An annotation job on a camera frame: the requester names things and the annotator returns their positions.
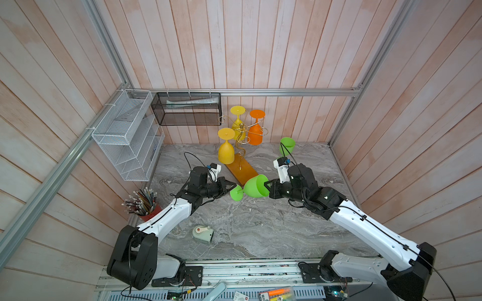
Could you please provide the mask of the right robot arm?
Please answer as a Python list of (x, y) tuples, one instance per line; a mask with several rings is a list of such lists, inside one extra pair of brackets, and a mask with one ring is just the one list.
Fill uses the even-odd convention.
[(356, 278), (383, 285), (402, 300), (423, 299), (437, 254), (432, 245), (398, 235), (336, 189), (319, 186), (304, 164), (290, 164), (283, 157), (273, 165), (279, 177), (264, 184), (271, 199), (300, 202), (303, 208), (345, 228), (378, 253), (376, 257), (351, 257), (328, 251), (318, 264), (323, 281)]

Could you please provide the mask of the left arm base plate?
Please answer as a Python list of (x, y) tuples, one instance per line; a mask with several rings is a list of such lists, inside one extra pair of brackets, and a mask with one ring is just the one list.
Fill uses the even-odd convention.
[(151, 282), (152, 287), (199, 287), (202, 285), (203, 267), (186, 266), (181, 267), (173, 278), (158, 278)]

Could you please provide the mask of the green wine glass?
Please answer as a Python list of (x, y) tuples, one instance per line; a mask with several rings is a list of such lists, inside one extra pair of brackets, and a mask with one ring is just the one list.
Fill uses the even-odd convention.
[(243, 188), (240, 185), (236, 185), (230, 191), (230, 196), (234, 201), (241, 201), (245, 194), (251, 198), (268, 197), (269, 190), (265, 187), (265, 183), (268, 181), (265, 175), (260, 174), (249, 179)]
[(290, 154), (292, 154), (294, 148), (296, 146), (296, 141), (290, 137), (283, 137), (280, 140), (280, 145), (279, 145), (279, 152), (282, 157), (286, 157)]

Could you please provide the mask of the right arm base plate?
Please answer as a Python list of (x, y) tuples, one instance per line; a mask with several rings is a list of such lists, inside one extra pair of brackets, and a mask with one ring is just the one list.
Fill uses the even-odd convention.
[(350, 283), (351, 277), (339, 277), (332, 268), (321, 266), (319, 263), (299, 262), (303, 283)]

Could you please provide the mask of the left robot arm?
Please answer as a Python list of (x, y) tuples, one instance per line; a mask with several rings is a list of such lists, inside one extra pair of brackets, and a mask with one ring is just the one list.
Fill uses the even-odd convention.
[(182, 283), (182, 259), (174, 255), (159, 257), (159, 242), (199, 207), (236, 188), (236, 183), (218, 175), (220, 171), (219, 164), (214, 168), (193, 168), (167, 208), (136, 227), (125, 226), (110, 256), (107, 274), (137, 290), (159, 278), (174, 278)]

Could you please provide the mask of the gold rack with wooden base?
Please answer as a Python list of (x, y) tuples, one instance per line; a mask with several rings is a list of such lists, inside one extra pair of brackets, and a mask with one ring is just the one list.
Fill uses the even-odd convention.
[[(230, 140), (230, 143), (234, 147), (235, 160), (232, 164), (225, 164), (225, 165), (228, 167), (228, 170), (233, 174), (233, 176), (236, 178), (239, 184), (243, 186), (249, 179), (257, 176), (258, 172), (256, 172), (256, 170), (247, 162), (246, 148), (245, 148), (245, 145), (249, 144), (248, 129), (255, 123), (255, 119), (252, 124), (249, 124), (243, 120), (242, 122), (244, 123), (242, 126), (242, 130), (245, 132), (246, 137), (243, 141), (236, 141), (235, 139)], [(267, 129), (262, 127), (262, 130), (263, 130), (264, 136), (267, 135), (268, 133)]]

